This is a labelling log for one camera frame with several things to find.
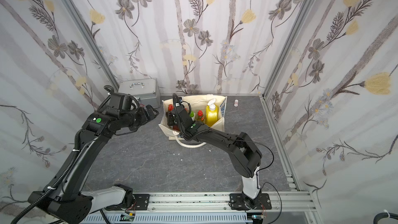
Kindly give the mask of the white bottle green cap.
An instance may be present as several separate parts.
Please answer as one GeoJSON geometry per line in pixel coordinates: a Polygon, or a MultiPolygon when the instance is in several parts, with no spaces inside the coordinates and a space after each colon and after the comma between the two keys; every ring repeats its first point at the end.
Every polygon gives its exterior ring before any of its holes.
{"type": "Polygon", "coordinates": [[[195,114],[194,111],[191,111],[191,112],[190,112],[190,117],[191,117],[191,119],[192,119],[193,121],[196,120],[196,114],[195,114]]]}

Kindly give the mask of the red dish soap bottle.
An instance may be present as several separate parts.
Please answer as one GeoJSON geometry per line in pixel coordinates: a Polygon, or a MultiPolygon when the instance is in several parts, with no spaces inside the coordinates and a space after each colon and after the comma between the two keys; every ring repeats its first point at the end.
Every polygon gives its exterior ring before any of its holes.
{"type": "Polygon", "coordinates": [[[168,111],[166,113],[166,120],[167,120],[167,125],[172,129],[176,131],[180,131],[180,128],[177,123],[177,117],[173,112],[174,106],[172,104],[168,105],[168,111]]]}

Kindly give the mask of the yellow-green bottle red cap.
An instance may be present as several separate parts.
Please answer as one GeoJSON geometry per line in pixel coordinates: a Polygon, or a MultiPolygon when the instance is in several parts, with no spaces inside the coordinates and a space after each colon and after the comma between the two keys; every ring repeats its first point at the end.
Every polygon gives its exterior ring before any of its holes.
{"type": "Polygon", "coordinates": [[[200,121],[202,123],[205,123],[205,116],[204,116],[204,113],[202,111],[198,111],[197,112],[196,120],[200,121]]]}

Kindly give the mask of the cream canvas shopping bag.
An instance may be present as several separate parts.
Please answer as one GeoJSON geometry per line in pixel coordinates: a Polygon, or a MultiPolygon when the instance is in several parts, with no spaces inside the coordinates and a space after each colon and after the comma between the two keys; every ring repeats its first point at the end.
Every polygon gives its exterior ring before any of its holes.
{"type": "MultiPolygon", "coordinates": [[[[189,115],[190,115],[191,111],[194,111],[196,115],[197,115],[198,111],[202,111],[204,113],[204,116],[205,116],[204,124],[206,124],[207,103],[211,99],[216,99],[216,105],[219,107],[219,113],[218,113],[219,120],[211,128],[218,130],[218,131],[222,131],[222,132],[225,131],[225,112],[226,112],[226,106],[227,106],[227,97],[226,96],[207,94],[207,95],[183,96],[181,99],[182,99],[182,105],[184,106],[184,108],[186,109],[186,112],[189,115]]],[[[185,147],[185,148],[199,148],[199,147],[204,146],[206,143],[203,141],[199,141],[198,144],[195,144],[195,143],[189,144],[187,141],[183,140],[183,137],[180,134],[180,131],[172,130],[167,125],[166,112],[167,112],[167,107],[169,104],[173,104],[172,99],[163,100],[161,103],[161,105],[163,106],[163,109],[164,109],[164,113],[163,113],[163,117],[161,119],[161,123],[159,124],[159,127],[162,130],[162,132],[165,134],[165,136],[170,141],[176,141],[180,146],[185,147]]]]}

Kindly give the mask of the large yellow pump soap bottle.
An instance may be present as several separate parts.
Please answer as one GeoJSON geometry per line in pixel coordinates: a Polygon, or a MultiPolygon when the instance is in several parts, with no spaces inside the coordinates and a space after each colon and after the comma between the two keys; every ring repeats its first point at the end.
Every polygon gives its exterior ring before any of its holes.
{"type": "Polygon", "coordinates": [[[212,127],[218,120],[219,107],[216,105],[216,99],[211,99],[206,107],[206,124],[212,127]]]}

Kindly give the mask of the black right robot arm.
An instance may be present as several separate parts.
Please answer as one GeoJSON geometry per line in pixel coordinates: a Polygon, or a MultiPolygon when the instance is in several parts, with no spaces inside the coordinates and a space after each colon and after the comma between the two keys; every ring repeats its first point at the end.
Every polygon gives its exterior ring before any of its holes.
{"type": "Polygon", "coordinates": [[[167,119],[178,126],[180,136],[185,141],[210,144],[226,152],[234,170],[242,176],[243,190],[239,194],[230,194],[229,206],[232,210],[270,210],[271,201],[262,192],[259,171],[262,153],[246,133],[228,134],[215,130],[208,125],[194,121],[181,104],[173,106],[167,119]]]}

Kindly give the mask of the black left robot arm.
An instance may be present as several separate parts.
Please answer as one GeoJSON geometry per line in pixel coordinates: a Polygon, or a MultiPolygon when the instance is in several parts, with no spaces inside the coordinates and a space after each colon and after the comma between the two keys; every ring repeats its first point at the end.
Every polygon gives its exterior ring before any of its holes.
{"type": "Polygon", "coordinates": [[[56,176],[41,191],[31,193],[29,206],[12,223],[18,223],[34,208],[57,218],[57,223],[79,224],[89,214],[115,206],[129,208],[135,197],[130,187],[117,184],[110,188],[83,192],[87,175],[100,151],[122,128],[130,133],[154,120],[159,112],[152,106],[140,107],[132,96],[109,97],[91,114],[74,138],[74,148],[56,176]]]}

